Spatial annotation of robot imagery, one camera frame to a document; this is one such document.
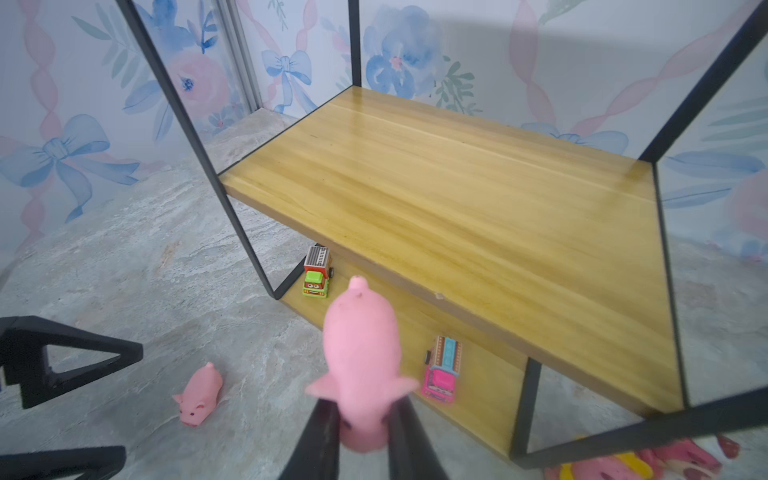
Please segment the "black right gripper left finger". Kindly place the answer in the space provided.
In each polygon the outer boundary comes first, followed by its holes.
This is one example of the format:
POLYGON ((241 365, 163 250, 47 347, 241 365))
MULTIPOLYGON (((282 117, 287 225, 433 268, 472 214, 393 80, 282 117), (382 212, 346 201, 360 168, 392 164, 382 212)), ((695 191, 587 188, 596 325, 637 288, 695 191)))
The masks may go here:
POLYGON ((338 406, 318 400, 279 480, 336 480, 341 417, 338 406))

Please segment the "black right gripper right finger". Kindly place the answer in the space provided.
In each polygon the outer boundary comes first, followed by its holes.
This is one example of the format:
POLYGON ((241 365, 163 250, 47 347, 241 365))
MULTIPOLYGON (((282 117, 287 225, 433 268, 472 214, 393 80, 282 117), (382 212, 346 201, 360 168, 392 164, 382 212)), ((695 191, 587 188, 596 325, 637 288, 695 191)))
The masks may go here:
POLYGON ((392 405, 387 425, 391 480, 448 479, 408 396, 392 405))

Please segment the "colourful robot toy pink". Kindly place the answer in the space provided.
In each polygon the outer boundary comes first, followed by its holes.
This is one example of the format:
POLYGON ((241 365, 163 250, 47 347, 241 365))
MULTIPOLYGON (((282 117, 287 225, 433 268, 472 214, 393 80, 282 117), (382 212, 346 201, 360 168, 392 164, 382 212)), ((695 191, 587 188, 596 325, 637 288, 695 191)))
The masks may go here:
POLYGON ((461 342, 438 335, 425 356, 425 374, 421 393, 435 401, 452 404, 456 399, 462 361, 461 342))

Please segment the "pink pig toy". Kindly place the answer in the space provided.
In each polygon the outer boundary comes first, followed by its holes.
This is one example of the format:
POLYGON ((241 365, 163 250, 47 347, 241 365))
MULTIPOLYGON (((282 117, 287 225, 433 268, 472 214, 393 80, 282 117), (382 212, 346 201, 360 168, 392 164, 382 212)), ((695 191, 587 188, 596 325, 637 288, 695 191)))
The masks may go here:
POLYGON ((216 409, 223 384, 223 377, 212 362, 198 369, 184 391, 172 396, 180 421, 190 427, 200 426, 216 409))
POLYGON ((400 374, 393 307, 356 275, 330 304, 322 334, 328 372, 305 393, 337 404, 340 440, 347 449, 367 453, 384 448, 392 405, 419 388, 417 380, 400 374))

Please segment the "brown green robot toy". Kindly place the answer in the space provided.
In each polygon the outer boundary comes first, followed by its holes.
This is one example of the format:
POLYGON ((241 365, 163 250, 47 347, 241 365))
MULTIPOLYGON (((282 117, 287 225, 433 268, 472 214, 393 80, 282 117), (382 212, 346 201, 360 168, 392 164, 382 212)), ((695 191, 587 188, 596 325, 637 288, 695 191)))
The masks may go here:
POLYGON ((319 244, 311 246, 305 256, 303 269, 302 294, 326 298, 330 280, 334 276, 330 250, 319 244))

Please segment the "pink bear toy yellow petals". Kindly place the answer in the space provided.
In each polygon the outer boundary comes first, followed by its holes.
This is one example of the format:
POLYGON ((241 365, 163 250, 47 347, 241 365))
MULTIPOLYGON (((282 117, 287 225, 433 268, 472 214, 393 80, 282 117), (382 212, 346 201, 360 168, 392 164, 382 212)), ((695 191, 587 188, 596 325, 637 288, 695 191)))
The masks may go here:
POLYGON ((653 477, 651 466, 633 452, 544 469, 544 478, 547 480, 644 480, 653 477))

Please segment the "pink bear toy with cherry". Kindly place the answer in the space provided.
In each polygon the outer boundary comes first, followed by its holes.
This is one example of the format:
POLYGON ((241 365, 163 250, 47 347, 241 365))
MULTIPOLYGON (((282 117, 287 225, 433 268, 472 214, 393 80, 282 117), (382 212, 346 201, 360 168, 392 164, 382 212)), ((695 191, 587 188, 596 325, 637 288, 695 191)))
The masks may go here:
POLYGON ((715 480, 741 453, 741 445, 724 436, 677 440, 636 451, 653 471, 653 479, 715 480))

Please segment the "wooden shelf black metal frame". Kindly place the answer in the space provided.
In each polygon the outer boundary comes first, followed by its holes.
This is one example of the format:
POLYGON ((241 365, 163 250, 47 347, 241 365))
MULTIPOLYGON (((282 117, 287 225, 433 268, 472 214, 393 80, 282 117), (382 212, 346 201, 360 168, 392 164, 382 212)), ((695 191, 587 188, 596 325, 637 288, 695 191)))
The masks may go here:
POLYGON ((454 420, 516 465, 766 425, 762 388, 688 400, 652 163, 353 84, 217 171, 137 6, 119 8, 233 227, 241 202, 424 308, 405 349, 443 327, 468 340, 485 359, 454 420), (639 422, 530 451, 543 368, 639 422))

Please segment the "aluminium corner post left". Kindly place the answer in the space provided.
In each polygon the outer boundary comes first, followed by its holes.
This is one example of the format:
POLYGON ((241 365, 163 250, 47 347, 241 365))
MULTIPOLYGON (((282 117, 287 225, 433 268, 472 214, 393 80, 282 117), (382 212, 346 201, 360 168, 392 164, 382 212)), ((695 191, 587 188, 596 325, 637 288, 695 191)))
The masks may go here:
POLYGON ((262 107, 250 50, 235 0, 217 0, 216 6, 244 98, 251 113, 262 107))

